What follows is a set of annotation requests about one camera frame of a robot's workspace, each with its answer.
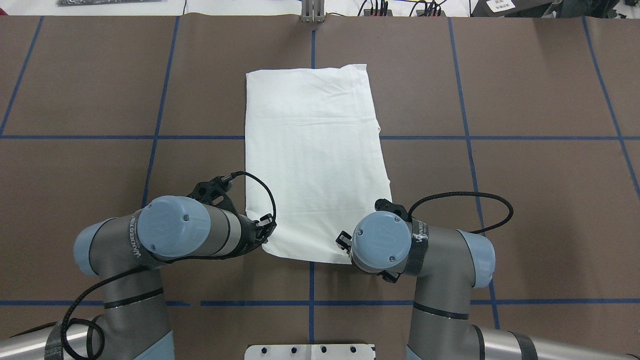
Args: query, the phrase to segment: white metal plate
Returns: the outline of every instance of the white metal plate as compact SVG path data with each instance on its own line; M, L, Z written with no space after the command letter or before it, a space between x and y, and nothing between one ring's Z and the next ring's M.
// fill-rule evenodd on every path
M375 360L375 348L369 344L252 345L244 360Z

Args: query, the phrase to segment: folded fabric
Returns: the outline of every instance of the folded fabric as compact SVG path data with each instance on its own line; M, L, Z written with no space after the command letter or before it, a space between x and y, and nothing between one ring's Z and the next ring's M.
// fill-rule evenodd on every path
M350 263L336 237L353 232L377 199L391 199L366 68L246 75L246 171L271 188L277 205L266 252ZM247 179L246 214L270 212L269 197Z

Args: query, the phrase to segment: white floor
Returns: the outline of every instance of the white floor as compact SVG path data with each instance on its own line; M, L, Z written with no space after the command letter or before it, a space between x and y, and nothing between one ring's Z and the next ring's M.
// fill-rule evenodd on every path
M9 15L180 15L184 0L159 0L149 3L124 3L91 6L57 6L57 0L0 0L0 8ZM478 0L472 0L472 8ZM355 16L362 0L325 0L326 12ZM389 0L389 8L395 16L408 16L413 3ZM469 16L468 0L446 0L442 9L448 16ZM640 18L640 8L624 5L615 7L618 13L630 18ZM299 14L298 0L187 0L187 12L207 15L280 15Z

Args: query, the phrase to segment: brown table surface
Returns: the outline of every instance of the brown table surface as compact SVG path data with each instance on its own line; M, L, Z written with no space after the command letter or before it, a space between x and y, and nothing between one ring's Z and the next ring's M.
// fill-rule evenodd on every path
M498 193L497 269L471 321L640 353L638 20L0 17L0 338L94 278L76 235L244 168L245 73L368 64L394 200ZM232 196L244 208L244 181ZM472 230L499 204L416 216ZM258 250L163 269L177 359L375 343L404 358L415 280ZM77 316L101 313L99 293Z

